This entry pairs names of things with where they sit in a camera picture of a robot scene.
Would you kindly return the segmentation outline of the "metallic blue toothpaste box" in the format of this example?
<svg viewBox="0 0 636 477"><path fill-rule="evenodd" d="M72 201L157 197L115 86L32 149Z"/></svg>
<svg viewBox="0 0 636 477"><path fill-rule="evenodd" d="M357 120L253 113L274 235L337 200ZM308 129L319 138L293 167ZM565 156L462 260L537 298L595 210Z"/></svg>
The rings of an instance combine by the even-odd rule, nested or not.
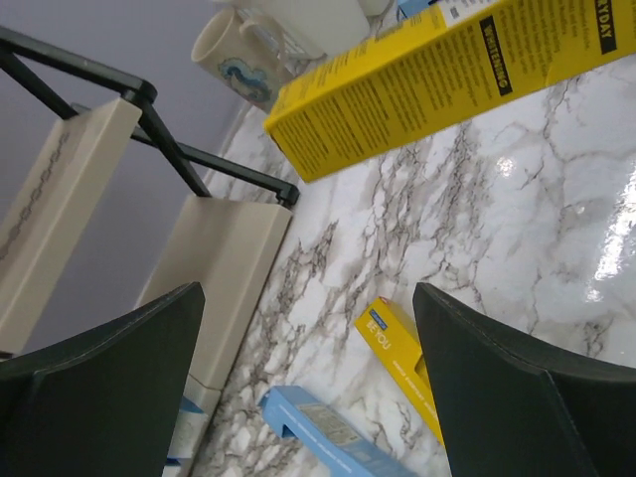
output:
<svg viewBox="0 0 636 477"><path fill-rule="evenodd" d="M170 442L163 477L188 476L210 416L182 397Z"/></svg>

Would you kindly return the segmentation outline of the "yellow toothpaste box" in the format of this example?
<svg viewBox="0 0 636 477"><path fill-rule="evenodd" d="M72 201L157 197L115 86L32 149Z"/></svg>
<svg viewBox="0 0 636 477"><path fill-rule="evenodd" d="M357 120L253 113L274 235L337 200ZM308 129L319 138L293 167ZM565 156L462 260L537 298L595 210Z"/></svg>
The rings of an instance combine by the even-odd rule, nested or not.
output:
<svg viewBox="0 0 636 477"><path fill-rule="evenodd" d="M379 296L356 320L355 327L445 446L414 320L400 305Z"/></svg>
<svg viewBox="0 0 636 477"><path fill-rule="evenodd" d="M631 1L439 1L285 85L263 126L312 182L634 51Z"/></svg>

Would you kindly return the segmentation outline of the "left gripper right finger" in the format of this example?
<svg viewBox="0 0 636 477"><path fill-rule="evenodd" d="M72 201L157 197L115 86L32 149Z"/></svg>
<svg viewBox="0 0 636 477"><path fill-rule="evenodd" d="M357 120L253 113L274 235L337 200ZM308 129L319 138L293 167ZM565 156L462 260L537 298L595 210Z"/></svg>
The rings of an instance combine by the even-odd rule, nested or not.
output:
<svg viewBox="0 0 636 477"><path fill-rule="evenodd" d="M412 304L452 475L634 475L634 369L551 345L429 283Z"/></svg>

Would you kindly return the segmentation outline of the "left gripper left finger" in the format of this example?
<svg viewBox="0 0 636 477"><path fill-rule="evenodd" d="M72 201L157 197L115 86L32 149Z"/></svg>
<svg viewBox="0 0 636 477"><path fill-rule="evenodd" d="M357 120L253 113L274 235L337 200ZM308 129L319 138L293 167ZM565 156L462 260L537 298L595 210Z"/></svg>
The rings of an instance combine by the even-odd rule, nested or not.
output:
<svg viewBox="0 0 636 477"><path fill-rule="evenodd" d="M2 362L2 475L161 475L204 306L184 284Z"/></svg>

